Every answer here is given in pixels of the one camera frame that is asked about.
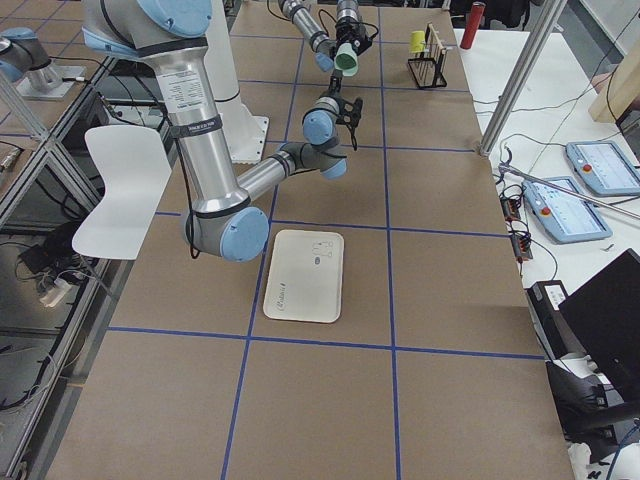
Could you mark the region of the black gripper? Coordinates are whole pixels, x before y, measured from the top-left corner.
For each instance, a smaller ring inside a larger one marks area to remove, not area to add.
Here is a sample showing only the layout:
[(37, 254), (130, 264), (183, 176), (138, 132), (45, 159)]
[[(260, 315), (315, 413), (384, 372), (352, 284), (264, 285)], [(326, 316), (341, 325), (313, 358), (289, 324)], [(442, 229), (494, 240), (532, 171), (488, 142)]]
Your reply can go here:
[(337, 99), (339, 111), (336, 123), (347, 128), (351, 145), (354, 150), (358, 149), (358, 141), (356, 138), (356, 130), (362, 118), (362, 108), (364, 101), (361, 97), (356, 97), (353, 102), (347, 101), (342, 97)]
[(357, 56), (368, 50), (373, 43), (362, 21), (345, 17), (337, 21), (336, 47), (350, 45)]

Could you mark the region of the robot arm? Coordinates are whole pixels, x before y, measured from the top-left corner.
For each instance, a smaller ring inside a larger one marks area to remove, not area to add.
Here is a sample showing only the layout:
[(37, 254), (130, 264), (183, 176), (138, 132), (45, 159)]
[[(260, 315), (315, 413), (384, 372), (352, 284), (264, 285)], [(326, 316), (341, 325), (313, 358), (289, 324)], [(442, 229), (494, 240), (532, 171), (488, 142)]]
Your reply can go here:
[(192, 256), (207, 253), (245, 262), (263, 250), (269, 237), (267, 216), (252, 202), (283, 180), (318, 170), (327, 179), (346, 171), (347, 160), (337, 128), (354, 132), (363, 101), (347, 101), (341, 79), (351, 67), (338, 63), (341, 54), (356, 56), (371, 41), (355, 1), (337, 4), (335, 39), (301, 1), (278, 4), (309, 43), (317, 64), (331, 80), (302, 120), (302, 142), (285, 143), (274, 154), (236, 175), (225, 137), (231, 120), (211, 86), (205, 55), (209, 29), (228, 33), (219, 1), (87, 1), (83, 34), (98, 52), (148, 65), (154, 72), (167, 111), (187, 188), (189, 211), (183, 228)]
[(322, 71), (338, 71), (346, 77), (358, 72), (358, 57), (371, 47), (373, 38), (367, 33), (357, 1), (337, 3), (335, 39), (329, 37), (302, 1), (279, 1), (278, 5), (303, 35)]

